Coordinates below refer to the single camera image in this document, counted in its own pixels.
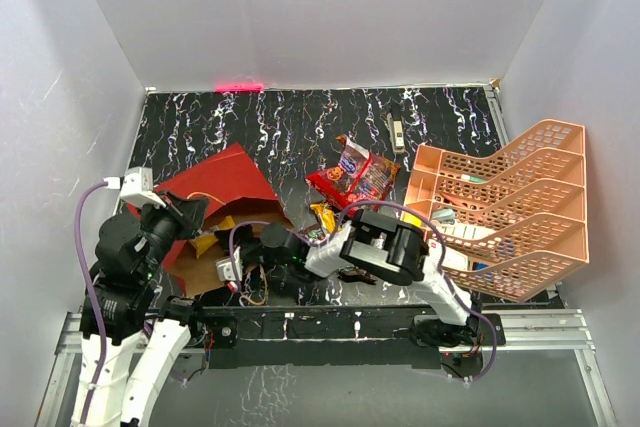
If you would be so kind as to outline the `red brown paper bag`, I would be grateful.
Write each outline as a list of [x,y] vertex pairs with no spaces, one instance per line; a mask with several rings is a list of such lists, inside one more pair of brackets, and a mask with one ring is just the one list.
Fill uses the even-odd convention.
[[[281,222],[291,228],[284,209],[262,172],[239,144],[199,162],[158,185],[180,198],[204,196],[209,200],[204,227],[217,225],[230,216],[242,221]],[[186,297],[194,297],[224,286],[215,262],[228,255],[227,246],[218,242],[198,256],[187,241],[178,241],[163,262],[176,278]]]

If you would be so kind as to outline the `brown candy packet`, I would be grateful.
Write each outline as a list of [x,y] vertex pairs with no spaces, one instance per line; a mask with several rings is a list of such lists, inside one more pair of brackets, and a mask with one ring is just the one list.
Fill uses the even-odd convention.
[[310,243],[318,244],[325,241],[329,233],[318,223],[306,227],[300,231],[300,234]]

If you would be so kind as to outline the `orange candy wrapper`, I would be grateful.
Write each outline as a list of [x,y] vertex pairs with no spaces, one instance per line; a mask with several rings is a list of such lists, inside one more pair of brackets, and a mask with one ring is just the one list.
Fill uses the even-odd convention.
[[309,205],[309,209],[317,218],[322,231],[326,235],[332,234],[336,230],[335,213],[328,203],[312,203]]

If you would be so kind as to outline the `silver brown chocolate packet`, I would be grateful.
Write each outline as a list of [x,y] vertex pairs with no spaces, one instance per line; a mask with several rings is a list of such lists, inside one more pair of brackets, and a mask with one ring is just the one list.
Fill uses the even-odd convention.
[[361,282],[367,285],[375,285],[377,280],[368,272],[360,269],[340,270],[338,278],[345,283]]

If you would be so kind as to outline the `red cookie snack bag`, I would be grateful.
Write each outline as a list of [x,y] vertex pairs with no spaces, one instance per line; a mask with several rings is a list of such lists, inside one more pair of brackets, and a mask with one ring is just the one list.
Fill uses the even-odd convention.
[[337,140],[343,146],[337,165],[307,175],[306,183],[338,209],[361,200],[385,200],[400,165],[345,135],[338,136]]

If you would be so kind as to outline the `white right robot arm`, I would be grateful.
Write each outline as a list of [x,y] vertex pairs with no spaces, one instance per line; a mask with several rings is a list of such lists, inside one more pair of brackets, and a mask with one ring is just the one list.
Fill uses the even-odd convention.
[[358,209],[351,219],[315,244],[276,222],[242,222],[227,233],[230,269],[236,280],[246,265],[282,268],[303,283],[313,283],[354,268],[384,282],[425,291],[437,318],[417,329],[425,345],[472,348],[481,343],[482,323],[472,311],[470,293],[455,286],[429,256],[422,231],[409,223]]

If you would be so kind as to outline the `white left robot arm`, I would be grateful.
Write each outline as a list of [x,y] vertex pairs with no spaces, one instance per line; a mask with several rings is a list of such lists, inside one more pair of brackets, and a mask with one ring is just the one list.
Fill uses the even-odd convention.
[[205,337],[207,323],[195,314],[194,301],[170,297],[139,361],[131,361],[146,329],[154,277],[176,242],[200,233],[209,204],[168,191],[159,198],[159,204],[145,201],[137,214],[121,212],[101,225],[92,267],[82,241],[75,241],[86,296],[74,426],[148,425],[179,353]]

